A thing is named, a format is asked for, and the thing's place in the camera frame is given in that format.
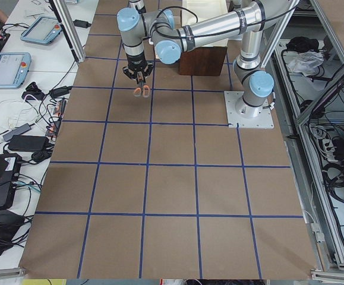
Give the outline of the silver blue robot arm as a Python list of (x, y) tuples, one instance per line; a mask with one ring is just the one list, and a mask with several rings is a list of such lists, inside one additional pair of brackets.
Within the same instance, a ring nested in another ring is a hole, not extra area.
[(285, 1), (243, 1), (240, 8), (227, 14), (175, 28), (169, 9), (148, 12), (143, 1), (130, 1), (130, 7), (117, 13), (117, 22), (128, 61), (123, 72), (138, 84), (134, 95), (149, 95), (146, 77), (152, 72), (153, 63), (145, 59), (144, 40), (152, 40), (164, 64), (174, 64), (184, 52), (238, 34), (242, 36), (242, 48), (233, 68), (244, 93), (235, 109), (245, 118), (258, 116), (274, 85), (272, 77), (259, 66), (261, 37), (285, 8)]
[(129, 0), (130, 7), (136, 9), (139, 14), (146, 13), (146, 6), (143, 0)]

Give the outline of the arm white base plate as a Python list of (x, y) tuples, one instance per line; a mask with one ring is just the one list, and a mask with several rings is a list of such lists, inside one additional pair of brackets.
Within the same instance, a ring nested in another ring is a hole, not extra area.
[(225, 91), (225, 105), (230, 128), (273, 129), (272, 111), (267, 99), (259, 107), (251, 107), (243, 101), (243, 91)]

